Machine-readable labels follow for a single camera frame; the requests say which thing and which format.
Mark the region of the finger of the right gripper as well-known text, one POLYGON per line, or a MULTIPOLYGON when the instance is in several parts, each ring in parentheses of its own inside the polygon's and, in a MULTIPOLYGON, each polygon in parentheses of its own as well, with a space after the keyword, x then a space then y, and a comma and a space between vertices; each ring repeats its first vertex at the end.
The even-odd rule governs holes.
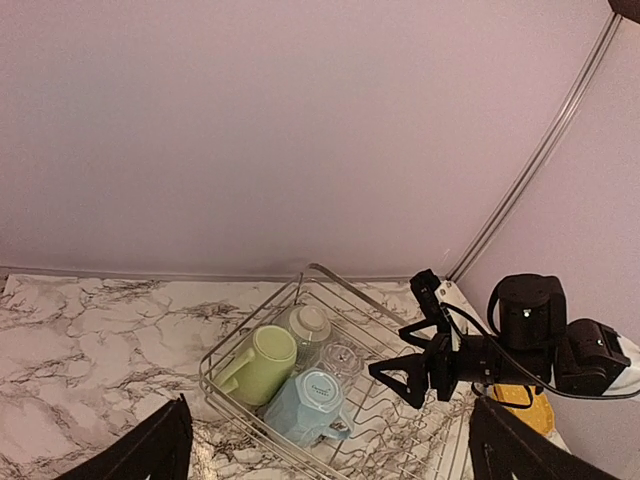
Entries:
POLYGON ((420 320, 398 330, 401 340, 416 347, 411 354, 415 358, 434 358, 440 345, 440 333, 436 324, 429 320, 420 320))
POLYGON ((369 375, 396 393, 414 409, 421 409, 429 391, 427 352, 413 353, 371 363, 369 375))

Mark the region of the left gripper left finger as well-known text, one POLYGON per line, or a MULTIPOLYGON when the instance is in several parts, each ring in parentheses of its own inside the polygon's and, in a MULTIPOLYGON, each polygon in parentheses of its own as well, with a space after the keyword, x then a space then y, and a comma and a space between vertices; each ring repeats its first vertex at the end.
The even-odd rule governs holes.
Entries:
POLYGON ((186 479, 192 445, 191 411, 185 397, 179 396, 109 448, 58 479, 186 479))

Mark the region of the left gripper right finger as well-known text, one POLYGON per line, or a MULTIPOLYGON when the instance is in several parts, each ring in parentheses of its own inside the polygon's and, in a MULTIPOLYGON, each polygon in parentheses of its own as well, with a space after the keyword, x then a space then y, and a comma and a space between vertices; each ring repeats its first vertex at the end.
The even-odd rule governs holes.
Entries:
POLYGON ((615 479, 554 445, 487 397, 474 403, 469 449, 476 479, 615 479))

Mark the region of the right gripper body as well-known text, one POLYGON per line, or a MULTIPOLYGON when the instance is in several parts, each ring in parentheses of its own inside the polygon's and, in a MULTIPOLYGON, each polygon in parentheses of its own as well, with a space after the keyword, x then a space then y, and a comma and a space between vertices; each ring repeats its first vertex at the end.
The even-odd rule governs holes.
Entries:
POLYGON ((454 351, 451 335, 437 333, 426 352, 430 387, 439 401, 449 401, 460 381, 489 385, 498 379, 498 352, 484 336, 466 336, 454 351))

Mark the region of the yellow plate back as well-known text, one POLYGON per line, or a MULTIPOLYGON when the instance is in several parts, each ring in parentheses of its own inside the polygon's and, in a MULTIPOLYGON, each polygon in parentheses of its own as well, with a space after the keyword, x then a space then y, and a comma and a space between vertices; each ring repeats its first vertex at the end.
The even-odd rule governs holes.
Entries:
POLYGON ((554 411, 544 393, 536 394, 528 386, 497 384, 490 396, 539 434, 549 436, 554 431, 554 411))

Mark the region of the clear glass back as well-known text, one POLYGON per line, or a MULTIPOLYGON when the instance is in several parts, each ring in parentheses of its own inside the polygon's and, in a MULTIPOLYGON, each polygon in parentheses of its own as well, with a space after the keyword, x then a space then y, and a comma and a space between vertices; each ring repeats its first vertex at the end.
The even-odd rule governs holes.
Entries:
POLYGON ((350 345, 330 342, 319 352, 316 367, 334 375, 344 391, 351 389, 363 369, 363 359, 350 345))

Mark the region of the light blue mug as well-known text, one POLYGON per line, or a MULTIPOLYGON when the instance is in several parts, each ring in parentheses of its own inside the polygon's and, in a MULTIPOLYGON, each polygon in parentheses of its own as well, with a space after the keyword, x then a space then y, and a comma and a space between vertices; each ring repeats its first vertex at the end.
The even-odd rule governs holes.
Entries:
POLYGON ((263 421, 302 448, 312 446, 321 437, 346 440, 354 431, 338 379, 318 368, 289 378, 269 403, 263 421))

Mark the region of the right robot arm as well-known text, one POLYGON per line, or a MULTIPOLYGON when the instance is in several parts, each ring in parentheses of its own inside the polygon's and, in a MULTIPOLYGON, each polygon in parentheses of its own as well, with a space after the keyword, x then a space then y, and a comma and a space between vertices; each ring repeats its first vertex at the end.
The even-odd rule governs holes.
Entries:
POLYGON ((589 318, 567 319, 555 276, 510 275, 494 287, 483 327, 436 295, 431 270, 410 280, 423 320, 400 329, 416 352, 369 365, 370 375, 415 409, 435 391, 451 399, 460 382, 521 385, 528 396, 548 390, 576 400, 622 400, 639 394, 639 347, 589 318))

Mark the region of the green mug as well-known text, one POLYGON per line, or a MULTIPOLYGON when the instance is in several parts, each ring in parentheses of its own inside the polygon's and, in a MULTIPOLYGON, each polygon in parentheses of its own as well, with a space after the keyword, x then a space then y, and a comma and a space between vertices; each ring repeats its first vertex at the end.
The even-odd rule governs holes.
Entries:
POLYGON ((261 326, 243 341, 213 383, 237 401, 260 407, 290 376, 296 359, 297 344, 287 330, 277 325, 261 326))

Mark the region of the white ribbed bowl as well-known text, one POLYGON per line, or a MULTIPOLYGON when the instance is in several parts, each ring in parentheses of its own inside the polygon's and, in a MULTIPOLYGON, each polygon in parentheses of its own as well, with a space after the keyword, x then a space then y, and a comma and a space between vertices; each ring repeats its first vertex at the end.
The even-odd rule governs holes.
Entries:
POLYGON ((311 360, 332 334, 332 325, 322 309, 313 305, 296 305, 284 315, 283 327, 297 345, 297 362, 311 360))

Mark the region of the right aluminium post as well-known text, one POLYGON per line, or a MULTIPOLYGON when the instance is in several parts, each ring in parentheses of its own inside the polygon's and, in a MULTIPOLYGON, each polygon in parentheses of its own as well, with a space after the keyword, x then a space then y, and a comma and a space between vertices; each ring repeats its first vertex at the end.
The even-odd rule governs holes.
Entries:
POLYGON ((445 275, 446 278, 453 281, 461 280, 496 238, 532 181, 540 173, 569 129, 578 108, 600 70, 602 61, 622 23, 622 19, 623 17, 619 13, 611 12, 609 14, 579 74, 545 133, 478 233, 445 275))

